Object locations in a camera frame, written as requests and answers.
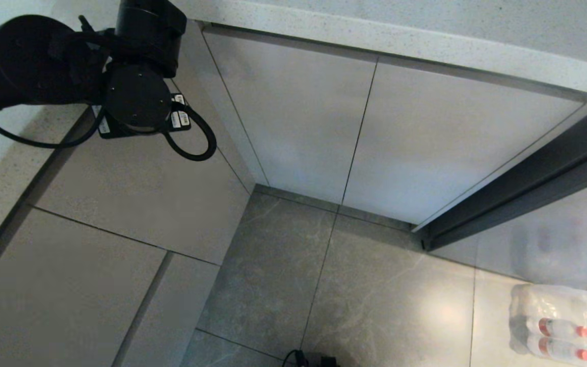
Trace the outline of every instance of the white cabinet door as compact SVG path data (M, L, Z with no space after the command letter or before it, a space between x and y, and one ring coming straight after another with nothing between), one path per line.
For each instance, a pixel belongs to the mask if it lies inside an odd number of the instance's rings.
M341 203L376 56L204 33L270 186Z
M505 163L528 156L582 105L540 86L420 67L380 58L344 205L419 224Z

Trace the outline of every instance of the floor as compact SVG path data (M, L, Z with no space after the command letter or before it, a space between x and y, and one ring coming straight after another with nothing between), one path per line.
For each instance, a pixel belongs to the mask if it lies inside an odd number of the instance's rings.
M271 190L252 195L182 367L561 365L510 347L522 281L422 252L401 222Z

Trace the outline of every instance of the black cable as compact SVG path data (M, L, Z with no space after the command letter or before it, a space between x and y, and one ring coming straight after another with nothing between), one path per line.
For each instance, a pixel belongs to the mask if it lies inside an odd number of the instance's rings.
M287 357L284 358L284 361L282 362L282 367L285 367L285 365L287 365L287 360L289 359L289 357L291 357L291 355L293 353L296 353L298 350L294 349L293 351L289 352L289 354L287 354Z
M207 138L207 150L205 151L205 153L202 154L187 153L186 151L182 150L177 144L175 144L171 135L169 134L169 131L167 130L167 128L165 128L162 133L163 135L165 135L165 139L169 143L169 146L171 146L176 153L183 156L184 158L187 158L187 160L197 162L207 160L217 150L217 138L215 137L214 132L209 127L209 125L207 125L207 122L205 122L205 120L199 114L197 114L196 111L194 111L191 107L185 106L181 103L173 102L172 112L177 111L184 111L184 113L186 113L191 119L193 119L196 125L198 125L198 127L200 127L201 130L203 130L203 134L205 134L205 137Z
M98 129L99 124L101 123L101 120L104 117L104 109L101 109L101 111L99 111L98 116L96 116L94 123L92 125L92 127L88 130L88 132L86 132L86 134L84 134L82 137L73 140L71 142L66 142L66 143L44 143L44 142L37 142L35 140L29 140L23 137L19 137L15 134L12 134L10 132L7 132L6 130L4 130L3 128L0 127L0 134L2 134L4 137L7 137L8 139L14 140L16 142L22 143L22 144L26 144L26 145L30 145L30 146L35 146L36 148L47 148L47 149L65 149L65 148L72 148L72 146L77 146L79 144L82 144L83 142L85 142L87 139L90 139L92 137L92 135L94 135L94 133L96 132L96 130Z

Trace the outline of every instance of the plastic water bottle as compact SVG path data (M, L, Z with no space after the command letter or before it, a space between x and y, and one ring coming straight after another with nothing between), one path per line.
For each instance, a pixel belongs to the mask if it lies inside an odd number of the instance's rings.
M535 355L561 362L587 362L587 350L551 337L531 335L527 340L527 348Z
M534 334L542 334L556 339L573 340L578 337L587 337L586 327L562 319L529 318L527 328Z

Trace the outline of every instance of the tile grout line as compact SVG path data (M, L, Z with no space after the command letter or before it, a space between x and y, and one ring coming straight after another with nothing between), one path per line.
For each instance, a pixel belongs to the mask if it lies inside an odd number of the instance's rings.
M197 328L194 328L194 330L196 330L196 331L200 331L200 332L203 332L203 333L205 333L205 334L207 334L207 335L209 335L209 336L218 337L219 339L221 339L221 340L225 340L225 341L226 341L226 342L228 342L228 343L233 343L233 344L235 344L236 346L240 346L240 347L242 347L242 348L250 349L251 351L257 352L257 353L259 353L259 354L263 354L263 355L265 355L265 356L268 356L268 357L270 357L270 358L275 358L275 359L277 359L277 360L284 360L284 359L282 359L282 358L280 358L280 357L275 357L275 355L270 355L269 353L263 352L263 351L261 351L261 350L258 350L258 349L255 349L255 348L252 348L252 347L249 347L249 346L245 346L245 345L243 345L243 344L241 344L241 343L234 342L234 341L232 341L232 340L230 340L230 339L227 339L226 337L223 337L223 336L219 336L219 335L213 334L213 333L211 333L211 332L209 332L209 331L207 331L207 330L203 330L202 328L198 328L198 327L197 327Z
M368 109L368 100L370 99L370 93L373 89L373 82L375 81L375 72L377 71L377 65L380 62L380 56L375 59L375 67L373 68L373 76L370 79L370 87L368 87L368 95L366 96L366 105L364 106L364 113L361 114L361 123L359 124L359 132L357 133L357 141L355 142L355 149L352 151L352 160L350 161L350 168L348 169L348 176L345 179L345 187L343 188L343 197L341 197L341 205L345 200L345 192L348 190L348 183L350 181L350 172L352 172L352 165L355 162L355 155L357 155L357 145L359 144L359 137L361 136L361 128L364 126L364 119L366 118L366 109Z
M258 194L261 194L261 195L268 195L270 197L280 198L282 200L287 200L288 202L295 202L296 204L313 207L314 209L319 209L319 211L325 211L325 212L328 212L328 213L338 214L338 215L344 216L346 218L357 219L358 221L364 221L366 223L379 225L379 226L384 227L384 228L390 228L390 229L394 229L394 230L399 230L400 232L404 232L404 233L412 233L410 230L405 230L405 229L401 229L401 228L391 227L389 225L385 225L385 224L382 224L382 223L377 223L377 222L369 221L368 219L357 218L357 217L354 217L354 216L350 216L348 214L340 213L339 211L340 211L340 207L342 205L339 205L339 207L338 207L338 209L336 209L336 211L331 211L330 209L325 209L324 207L314 206L312 204L308 204L307 202L296 201L296 200L293 200L291 198L281 197L279 195L275 195L275 194L272 194L272 193L264 193L262 191L257 191L257 190L255 191L255 193L258 193Z
M263 193L263 192L261 192L261 191L255 191L255 192L256 192L256 193L258 193L258 194L261 194L261 195L268 195L268 196L270 196L270 197L275 197L275 198L279 198L279 199L282 199L282 200L286 200L286 201L288 201L288 202L295 202L296 204L300 204L300 205L305 205L305 206L313 207L314 209L319 209L319 211L324 211L324 212L328 212L328 213L334 213L334 214L337 214L337 211L330 211L329 209L325 209L324 207L314 206L314 205L312 205L312 204L307 204L306 202L299 202L299 201L293 200L293 199L291 199L291 198L280 197L280 196L278 196L278 195L273 195L273 194L271 194L271 193Z
M184 102L187 103L187 104L189 104L189 102L187 101L187 98L184 97L184 93L182 93L182 91L178 87L178 84L175 83L175 81L173 80L173 78L171 78L170 81L172 82L173 86L178 90L178 92L180 94L182 94L182 98L184 98ZM242 186L244 187L244 190L246 190L246 192L250 195L251 194L251 191L249 191L249 189L246 187L246 185L244 184L244 181L237 174L237 171L235 171L235 168L230 164L230 161L228 161L228 158L226 158L226 155L223 154L223 151L221 150L221 147L218 144L217 144L217 150L219 151L219 153L221 153L221 156L223 156L223 159L226 161L226 163L228 163L228 166L230 166L230 170L232 170L232 173L235 174L235 176L237 176L237 179L239 180L239 183L242 184Z
M472 348L475 340L475 292L477 291L477 253L479 252L479 242L475 248L475 265L472 267L472 324L470 327L470 357L468 357L468 367L472 367Z
M235 109L235 114L237 114L237 118L238 118L239 122L242 124L244 134L246 134L246 139L248 139L249 144L251 144L251 149L253 151L253 154L255 155L255 159L257 160L257 163L259 164L259 168L261 169L261 173L264 175L264 179L266 179L266 184L268 186L271 186L271 184L269 182L269 178L266 176L266 172L264 172L264 167L261 165L261 161L259 160L257 152L255 151L255 147L252 144L252 140L251 140L251 137L249 136L249 132L247 132L246 127L244 126L244 121L242 120L242 117L239 115L239 111L237 109L237 106L235 105L235 100L233 100L232 96L230 95L230 90L228 89L228 85L226 85L226 81L225 81L225 79L223 79L223 76L221 75L221 70L219 69L219 65L217 64L217 60L215 59L214 54L212 54L212 49L210 49L210 45L207 43L207 39L205 38L205 34L203 33L203 30L200 30L200 32L201 32L201 37L203 37L203 42L205 42L205 46L207 47L207 52L209 52L210 57L212 58L212 62L214 62L214 66L217 69L217 73L219 73L219 78L221 79L221 82L223 83L224 88L226 88L226 93L228 93L228 98L230 98L230 103L232 104L233 109Z
M160 263L160 267L158 267L158 270L155 272L155 276L153 277L153 280L149 285L149 289L146 291L146 293L144 294L144 298L142 298L142 301L140 302L140 306L138 307L135 316L133 316L133 319L130 323L130 326L128 327L128 330L126 330L126 335L124 335L124 339L122 340L121 345L117 350L117 355L115 356L115 359L112 361L112 367L117 367L123 363L124 357L126 357L126 353L128 352L128 348L130 347L130 343L132 342L133 337L135 337L135 333L137 333L137 329L140 327L140 324L142 323L142 319L146 314L146 310L149 308L149 304L151 304L151 300L153 300L153 296L155 295L156 291L158 290L158 287L160 286L160 283L165 277L165 273L167 271L167 268L169 267L169 264L171 263L172 258L173 253L167 251L167 253L163 257L162 262Z
M330 230L330 236L328 237L328 245L326 246L326 254L323 256L323 263L321 264L321 270L318 274L318 280L316 281L316 288L314 289L314 296L312 297L312 304L309 306L309 313L307 314L307 321L305 322L305 329L303 329L303 337L300 340L300 348L303 348L303 342L305 341L305 336L307 336L307 327L309 326L309 319L312 316L312 310L314 309L314 301L316 300L316 293L318 293L318 286L321 283L321 277L323 276L323 269L326 266L326 260L328 259L328 252L330 249L330 242L332 241L332 235L334 234L334 227L336 225L336 218L338 218L339 214L335 214L335 219L332 222L332 228Z
M181 256L185 256L185 257L191 258L191 259L193 259L193 260L202 261L203 263L207 263L207 264L210 264L210 265L214 265L215 267L221 267L221 265L220 265L220 264L217 264L217 263L212 263L211 261L203 260L202 258L197 258L197 257L195 257L195 256L186 255L186 254L184 254L184 253L180 253L180 252L178 252L178 251L173 251L172 249L167 249L167 248L163 248L163 247L161 247L161 246L157 246L157 245L154 245L154 244L150 244L149 242L145 242L145 241L142 241L142 240L133 239L133 237L129 237L128 235L123 235L123 234L119 234L119 233L116 233L116 232L112 232L111 230L107 230L107 229L105 229L105 228L96 227L95 225L91 225L91 224L89 224L89 223L81 222L81 221L79 221L79 220L76 220L76 219L73 219L73 218L69 218L69 217L63 216L63 215L61 215L61 214L54 213L54 212L52 212L52 211L47 211L47 209L42 209L41 207L39 207L39 206L35 206L35 205L33 205L33 204L27 204L27 205L28 205L28 206L30 206L30 207L32 207L33 209L37 209L38 211L45 212L45 213L47 213L47 214L51 214L52 216L56 216L56 217L58 217L58 218L63 218L63 219L66 219L66 220L68 220L68 221L72 221L72 222L74 222L74 223L78 223L78 224L80 224L80 225L84 225L84 226L86 226L86 227L95 228L95 229L97 229L97 230L100 230L100 231L102 231L102 232L110 233L110 234L113 234L113 235L118 235L119 237L122 237L122 239L127 239L127 240L131 240L131 241L139 242L140 244L147 245L147 246L151 246L151 247L153 247L153 248L158 248L158 249L161 249L161 250L163 250L163 251L172 252L172 253L175 253L176 255L181 255Z

